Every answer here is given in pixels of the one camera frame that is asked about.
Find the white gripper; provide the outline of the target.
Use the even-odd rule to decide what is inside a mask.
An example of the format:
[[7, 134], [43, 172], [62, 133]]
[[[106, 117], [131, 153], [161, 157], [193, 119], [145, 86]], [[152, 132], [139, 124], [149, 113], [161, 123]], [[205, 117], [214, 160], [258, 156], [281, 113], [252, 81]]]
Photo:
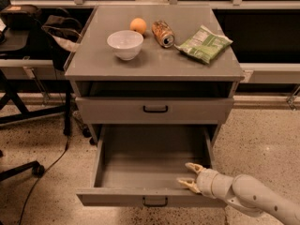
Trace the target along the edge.
[[196, 194], [202, 194], [212, 199], [225, 200], [232, 186], [233, 178], [202, 165], [188, 162], [185, 166], [198, 174], [196, 181], [192, 178], [178, 178], [177, 182]]

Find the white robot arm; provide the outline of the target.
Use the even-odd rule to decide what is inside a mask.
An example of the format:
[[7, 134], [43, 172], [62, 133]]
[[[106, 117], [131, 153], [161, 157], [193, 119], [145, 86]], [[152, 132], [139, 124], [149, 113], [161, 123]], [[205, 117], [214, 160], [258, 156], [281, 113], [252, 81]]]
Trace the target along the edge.
[[267, 213], [284, 225], [300, 225], [300, 206], [276, 194], [253, 176], [231, 177], [200, 164], [186, 163], [196, 173], [195, 178], [178, 178], [184, 188], [211, 199], [224, 201], [230, 207], [250, 217]]

